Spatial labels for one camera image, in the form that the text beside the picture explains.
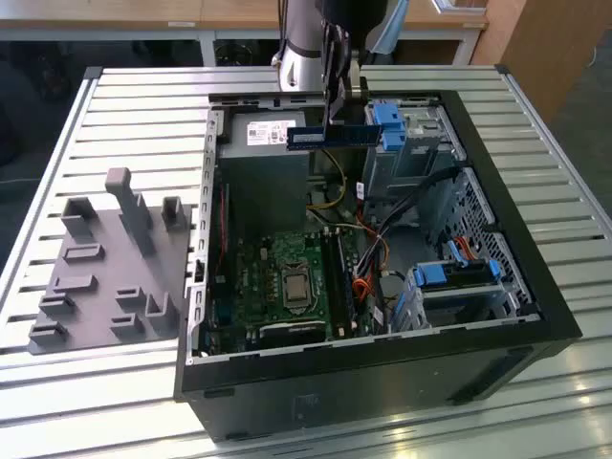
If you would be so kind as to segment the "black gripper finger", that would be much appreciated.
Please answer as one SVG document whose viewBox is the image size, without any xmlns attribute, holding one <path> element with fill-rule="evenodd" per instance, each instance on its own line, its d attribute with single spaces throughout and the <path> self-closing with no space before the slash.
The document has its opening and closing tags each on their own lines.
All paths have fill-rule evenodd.
<svg viewBox="0 0 612 459">
<path fill-rule="evenodd" d="M 363 124 L 367 83 L 361 76 L 361 49 L 348 31 L 342 31 L 340 69 L 340 121 L 345 125 Z"/>
<path fill-rule="evenodd" d="M 323 95 L 325 100 L 323 116 L 323 138 L 327 137 L 327 129 L 333 117 L 333 104 L 338 97 L 339 83 L 345 64 L 343 48 L 344 33 L 340 26 L 323 20 Z"/>
</svg>

